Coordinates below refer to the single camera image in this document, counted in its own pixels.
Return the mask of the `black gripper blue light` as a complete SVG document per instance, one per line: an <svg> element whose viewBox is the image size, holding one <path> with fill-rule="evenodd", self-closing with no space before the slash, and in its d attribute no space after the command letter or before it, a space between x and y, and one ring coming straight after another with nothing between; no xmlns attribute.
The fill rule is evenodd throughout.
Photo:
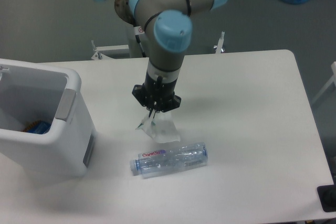
<svg viewBox="0 0 336 224"><path fill-rule="evenodd" d="M148 109L148 118L151 117L153 121L157 112L168 112L180 107L182 99L174 92L176 83L177 80L166 83L162 76L152 78L146 73L144 83L135 85L132 94Z"/></svg>

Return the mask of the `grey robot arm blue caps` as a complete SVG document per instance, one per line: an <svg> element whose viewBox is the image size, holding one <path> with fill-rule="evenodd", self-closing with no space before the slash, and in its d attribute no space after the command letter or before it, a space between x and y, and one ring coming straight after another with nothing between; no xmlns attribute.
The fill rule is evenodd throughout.
<svg viewBox="0 0 336 224"><path fill-rule="evenodd" d="M135 23L143 29L149 41L145 81L141 85L135 85L132 90L137 101L148 109L149 117L177 109L181 104L181 98L175 94L174 89L192 39L191 15L214 10L227 1L128 1Z"/></svg>

